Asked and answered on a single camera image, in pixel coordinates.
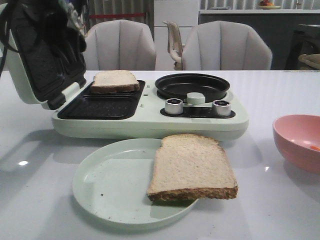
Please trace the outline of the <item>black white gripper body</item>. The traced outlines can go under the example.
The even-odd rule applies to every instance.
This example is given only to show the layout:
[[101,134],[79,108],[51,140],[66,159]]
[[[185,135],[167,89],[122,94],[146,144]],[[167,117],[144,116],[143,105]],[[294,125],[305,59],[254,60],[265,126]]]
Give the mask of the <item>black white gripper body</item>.
[[9,49],[16,53],[32,52],[41,40],[53,39],[53,35],[61,34],[64,30],[73,30],[80,35],[80,51],[86,50],[85,20],[82,14],[87,10],[86,0],[11,0],[9,2],[9,19],[13,19],[16,9],[22,9],[27,21],[34,27],[36,38],[31,47],[26,50]]

